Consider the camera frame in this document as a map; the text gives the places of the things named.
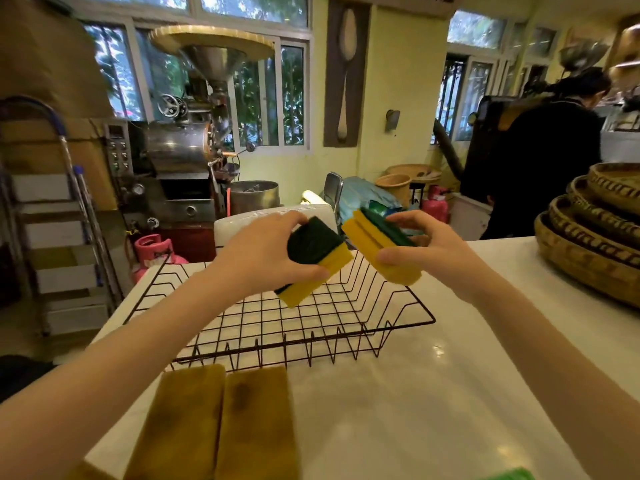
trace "white countertop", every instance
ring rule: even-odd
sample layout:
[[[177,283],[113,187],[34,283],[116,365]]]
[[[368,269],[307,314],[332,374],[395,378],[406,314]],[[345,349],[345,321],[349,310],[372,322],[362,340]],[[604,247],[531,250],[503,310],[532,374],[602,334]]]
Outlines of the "white countertop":
[[[470,244],[640,399],[640,312],[555,272],[533,238]],[[121,326],[153,277],[133,289],[98,339]],[[289,367],[304,478],[478,480],[526,467],[537,480],[587,479],[477,311],[430,276],[412,290],[437,323],[393,331],[379,358]],[[122,478],[157,382],[87,460]]]

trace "black wire basket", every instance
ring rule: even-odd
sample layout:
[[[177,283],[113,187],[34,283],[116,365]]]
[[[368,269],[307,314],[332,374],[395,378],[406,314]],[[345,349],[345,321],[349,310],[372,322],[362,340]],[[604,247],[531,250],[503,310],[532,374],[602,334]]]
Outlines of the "black wire basket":
[[[227,371],[288,366],[338,355],[378,357],[393,330],[436,322],[411,289],[386,281],[360,253],[299,306],[275,293],[250,296],[227,309],[181,350],[167,370],[222,363]],[[148,310],[206,264],[165,263],[125,322]]]

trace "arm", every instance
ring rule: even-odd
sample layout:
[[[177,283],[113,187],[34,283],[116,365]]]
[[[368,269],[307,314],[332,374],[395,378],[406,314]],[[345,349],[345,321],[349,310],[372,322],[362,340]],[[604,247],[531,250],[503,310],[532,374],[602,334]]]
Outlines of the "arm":
[[[0,406],[0,478],[58,479],[73,468],[190,339],[236,301],[328,278],[287,256],[298,212],[254,221],[206,270]]]
[[[417,264],[478,309],[588,475],[640,478],[640,404],[449,226],[420,211],[389,220],[430,238],[418,239],[425,248],[382,250],[380,261]]]

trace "spoon artwork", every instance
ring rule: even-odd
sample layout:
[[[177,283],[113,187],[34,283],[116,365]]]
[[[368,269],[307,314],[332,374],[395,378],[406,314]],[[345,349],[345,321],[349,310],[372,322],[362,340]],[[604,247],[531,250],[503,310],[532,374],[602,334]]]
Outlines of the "spoon artwork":
[[[347,8],[342,15],[342,27],[340,30],[340,52],[346,63],[347,70],[344,73],[344,86],[342,88],[342,108],[340,110],[340,122],[338,123],[338,141],[344,143],[347,140],[347,72],[350,62],[356,55],[358,47],[358,26],[356,15],[351,8]]]

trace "pink gas cylinder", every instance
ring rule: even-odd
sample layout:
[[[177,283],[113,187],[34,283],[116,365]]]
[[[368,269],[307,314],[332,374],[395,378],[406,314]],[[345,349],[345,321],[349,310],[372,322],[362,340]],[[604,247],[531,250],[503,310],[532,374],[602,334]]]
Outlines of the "pink gas cylinder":
[[[151,234],[141,237],[134,243],[140,269],[133,272],[133,280],[137,283],[142,279],[151,266],[164,263],[169,255],[169,264],[187,264],[187,259],[174,254],[171,239],[162,241],[160,234]]]
[[[431,185],[429,187],[428,199],[423,200],[420,208],[428,215],[435,217],[437,220],[449,222],[449,202],[444,197],[449,190],[439,185]]]

